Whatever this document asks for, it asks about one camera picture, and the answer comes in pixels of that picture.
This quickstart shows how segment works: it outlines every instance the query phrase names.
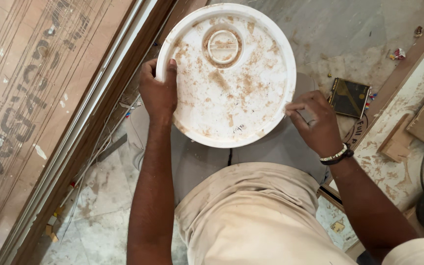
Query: person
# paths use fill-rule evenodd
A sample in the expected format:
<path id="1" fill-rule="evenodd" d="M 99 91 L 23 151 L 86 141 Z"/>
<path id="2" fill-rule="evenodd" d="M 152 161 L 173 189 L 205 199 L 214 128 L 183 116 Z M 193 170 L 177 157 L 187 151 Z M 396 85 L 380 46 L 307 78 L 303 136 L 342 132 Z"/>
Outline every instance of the person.
<path id="1" fill-rule="evenodd" d="M 356 264 L 333 244 L 315 219 L 316 190 L 323 176 L 327 177 L 324 170 L 310 174 L 311 168 L 307 172 L 296 168 L 301 163 L 295 163 L 295 167 L 271 163 L 265 159 L 271 151 L 255 152 L 265 153 L 261 161 L 228 166 L 226 162 L 223 164 L 229 158 L 229 150 L 225 149 L 227 153 L 220 154 L 226 154 L 226 158 L 212 162 L 223 166 L 215 166 L 216 172 L 205 179 L 196 177 L 199 180 L 190 181 L 193 187 L 182 196 L 183 190 L 177 190 L 177 186 L 184 186 L 187 181 L 176 181 L 175 175 L 200 172 L 196 168 L 203 165 L 202 161 L 212 159 L 207 156 L 211 149 L 202 153 L 206 159 L 195 154 L 199 162 L 186 163 L 189 171 L 174 167 L 174 164 L 184 165 L 178 160 L 183 158 L 176 158 L 172 164 L 177 149 L 172 148 L 177 66 L 173 59 L 169 61 L 164 83 L 154 79 L 155 68 L 156 60 L 149 61 L 142 66 L 140 74 L 139 90 L 149 126 L 144 155 L 142 159 L 134 159 L 141 161 L 141 170 L 132 201 L 127 264 L 171 264 L 174 218 L 187 245 L 190 265 Z M 309 122 L 303 118 L 303 111 L 311 115 Z M 293 125 L 289 126 L 300 138 L 281 139 L 274 135 L 271 140 L 262 139 L 263 144 L 272 144 L 276 137 L 283 143 L 302 140 L 320 158 L 341 154 L 344 145 L 336 115 L 321 92 L 301 94 L 286 105 L 286 115 L 290 119 L 285 120 L 291 120 Z M 137 128 L 137 136 L 142 134 L 139 131 Z M 273 144 L 273 149 L 280 145 L 285 146 Z M 299 147 L 288 153 L 301 151 L 304 152 Z M 278 154 L 286 156 L 282 150 Z M 424 264 L 424 238 L 418 238 L 403 214 L 350 152 L 345 154 L 333 158 L 329 169 L 350 224 L 366 250 L 383 265 Z"/>

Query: beige t-shirt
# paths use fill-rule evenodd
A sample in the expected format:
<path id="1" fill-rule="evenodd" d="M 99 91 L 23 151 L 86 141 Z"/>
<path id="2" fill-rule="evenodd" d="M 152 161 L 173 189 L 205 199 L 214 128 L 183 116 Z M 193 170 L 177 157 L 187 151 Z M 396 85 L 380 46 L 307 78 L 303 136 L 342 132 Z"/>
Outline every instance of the beige t-shirt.
<path id="1" fill-rule="evenodd" d="M 315 219 L 319 185 L 274 163 L 216 172 L 176 207 L 190 265 L 353 265 Z M 383 265 L 424 264 L 424 238 L 392 250 Z"/>

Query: dusty floor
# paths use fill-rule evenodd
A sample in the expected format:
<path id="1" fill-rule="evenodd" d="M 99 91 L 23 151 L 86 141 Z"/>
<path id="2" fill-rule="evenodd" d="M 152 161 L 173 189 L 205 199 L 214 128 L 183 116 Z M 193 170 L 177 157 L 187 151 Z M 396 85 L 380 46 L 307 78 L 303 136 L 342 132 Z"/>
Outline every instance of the dusty floor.
<path id="1" fill-rule="evenodd" d="M 376 92 L 397 65 L 390 51 L 413 45 L 413 31 L 424 27 L 424 0 L 211 0 L 251 6 L 271 17 L 291 43 L 298 71 L 313 77 L 323 92 L 333 77 L 367 83 Z M 354 123 L 339 118 L 343 133 Z M 113 140 L 123 135 L 122 128 Z M 31 264 L 124 264 L 130 203 L 138 172 L 126 144 L 91 167 L 62 243 L 40 238 Z M 319 221 L 333 222 L 319 211 Z M 57 235 L 66 226 L 58 219 Z M 343 242 L 335 243 L 344 248 Z M 173 263 L 187 264 L 186 248 L 177 234 Z"/>

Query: white bucket lid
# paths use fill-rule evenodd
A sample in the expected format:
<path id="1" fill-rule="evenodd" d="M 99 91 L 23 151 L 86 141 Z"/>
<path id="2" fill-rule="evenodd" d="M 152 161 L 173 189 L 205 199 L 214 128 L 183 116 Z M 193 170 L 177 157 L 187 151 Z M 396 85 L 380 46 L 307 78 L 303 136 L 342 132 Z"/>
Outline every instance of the white bucket lid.
<path id="1" fill-rule="evenodd" d="M 156 68 L 178 64 L 176 127 L 192 140 L 232 148 L 255 142 L 284 117 L 295 90 L 291 46 L 266 15 L 239 4 L 196 10 L 169 33 Z"/>

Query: hand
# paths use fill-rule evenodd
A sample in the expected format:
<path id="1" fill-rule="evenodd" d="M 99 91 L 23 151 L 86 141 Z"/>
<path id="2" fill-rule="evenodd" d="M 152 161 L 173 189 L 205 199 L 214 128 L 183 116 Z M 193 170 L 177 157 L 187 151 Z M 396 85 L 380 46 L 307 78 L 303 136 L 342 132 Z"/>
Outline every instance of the hand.
<path id="1" fill-rule="evenodd" d="M 310 124 L 297 112 L 302 109 L 312 115 Z M 302 94 L 287 104 L 286 115 L 291 118 L 305 143 L 321 158 L 336 155 L 343 149 L 336 114 L 320 91 Z"/>
<path id="2" fill-rule="evenodd" d="M 166 81 L 155 80 L 156 61 L 150 60 L 142 65 L 140 72 L 140 95 L 150 115 L 150 123 L 171 125 L 173 113 L 178 105 L 176 91 L 177 65 L 171 59 L 166 67 Z"/>

